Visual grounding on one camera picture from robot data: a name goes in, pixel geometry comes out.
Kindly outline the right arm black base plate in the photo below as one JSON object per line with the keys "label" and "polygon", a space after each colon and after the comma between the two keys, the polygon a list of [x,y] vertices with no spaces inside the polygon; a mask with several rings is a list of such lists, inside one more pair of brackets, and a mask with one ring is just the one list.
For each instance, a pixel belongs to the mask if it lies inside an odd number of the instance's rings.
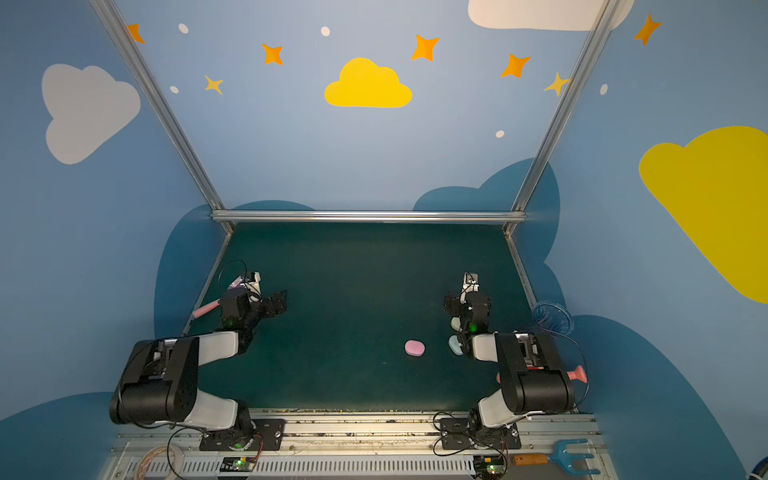
{"label": "right arm black base plate", "polygon": [[438,444],[443,450],[518,450],[522,445],[515,425],[500,428],[479,426],[473,430],[473,423],[467,417],[439,418],[436,425],[440,438]]}

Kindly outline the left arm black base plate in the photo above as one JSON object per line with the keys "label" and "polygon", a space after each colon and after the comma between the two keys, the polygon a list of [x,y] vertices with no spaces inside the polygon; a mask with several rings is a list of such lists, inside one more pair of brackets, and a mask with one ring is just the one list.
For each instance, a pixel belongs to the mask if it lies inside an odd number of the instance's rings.
{"label": "left arm black base plate", "polygon": [[278,451],[281,448],[286,420],[256,418],[248,431],[236,427],[206,433],[201,438],[200,451],[255,452]]}

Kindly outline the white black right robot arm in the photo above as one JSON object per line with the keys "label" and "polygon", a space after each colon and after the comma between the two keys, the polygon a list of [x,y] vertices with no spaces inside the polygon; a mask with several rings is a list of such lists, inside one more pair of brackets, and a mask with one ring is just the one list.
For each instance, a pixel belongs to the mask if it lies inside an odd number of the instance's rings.
{"label": "white black right robot arm", "polygon": [[531,415],[576,408],[571,372],[550,333],[491,331],[491,298],[478,291],[446,296],[444,310],[454,330],[449,339],[453,353],[497,366],[499,388],[471,411],[471,431],[504,428]]}

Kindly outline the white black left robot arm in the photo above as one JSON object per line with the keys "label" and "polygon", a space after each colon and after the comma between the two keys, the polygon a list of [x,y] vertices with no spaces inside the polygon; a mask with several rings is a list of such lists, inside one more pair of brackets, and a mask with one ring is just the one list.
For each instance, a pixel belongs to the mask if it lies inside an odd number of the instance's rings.
{"label": "white black left robot arm", "polygon": [[199,370],[247,352],[260,321],[287,310],[287,292],[264,297],[250,287],[235,287],[222,295],[220,308],[220,326],[211,333],[134,345],[109,405],[113,423],[197,430],[204,434],[203,450],[253,448],[259,434],[247,404],[200,389]]}

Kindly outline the light blue earbud charging case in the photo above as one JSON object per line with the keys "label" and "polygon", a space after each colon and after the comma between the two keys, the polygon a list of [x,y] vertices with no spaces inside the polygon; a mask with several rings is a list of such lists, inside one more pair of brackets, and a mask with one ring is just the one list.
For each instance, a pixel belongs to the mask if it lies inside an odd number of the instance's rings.
{"label": "light blue earbud charging case", "polygon": [[449,345],[450,350],[455,355],[457,355],[457,356],[462,356],[463,355],[462,346],[461,346],[461,343],[460,343],[457,335],[452,335],[452,336],[449,337],[448,345]]}

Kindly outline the purple earbud charging case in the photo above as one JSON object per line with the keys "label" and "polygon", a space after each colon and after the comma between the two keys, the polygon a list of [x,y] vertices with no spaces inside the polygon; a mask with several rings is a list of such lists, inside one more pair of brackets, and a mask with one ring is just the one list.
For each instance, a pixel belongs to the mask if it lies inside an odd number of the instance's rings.
{"label": "purple earbud charging case", "polygon": [[408,340],[404,344],[404,351],[412,357],[421,357],[426,351],[425,344],[418,340]]}

